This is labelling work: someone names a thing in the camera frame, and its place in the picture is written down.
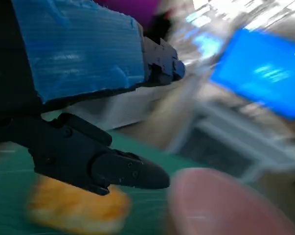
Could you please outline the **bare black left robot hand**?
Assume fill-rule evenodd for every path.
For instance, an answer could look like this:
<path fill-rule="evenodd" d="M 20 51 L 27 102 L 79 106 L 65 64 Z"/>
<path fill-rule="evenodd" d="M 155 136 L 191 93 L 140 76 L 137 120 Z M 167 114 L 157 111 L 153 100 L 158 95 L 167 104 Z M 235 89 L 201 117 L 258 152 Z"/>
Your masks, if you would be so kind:
<path fill-rule="evenodd" d="M 0 142 L 26 147 L 36 173 L 99 195 L 110 185 L 169 187 L 160 166 L 112 149 L 100 128 L 70 113 L 41 115 L 184 74 L 171 45 L 92 0 L 0 0 Z"/>

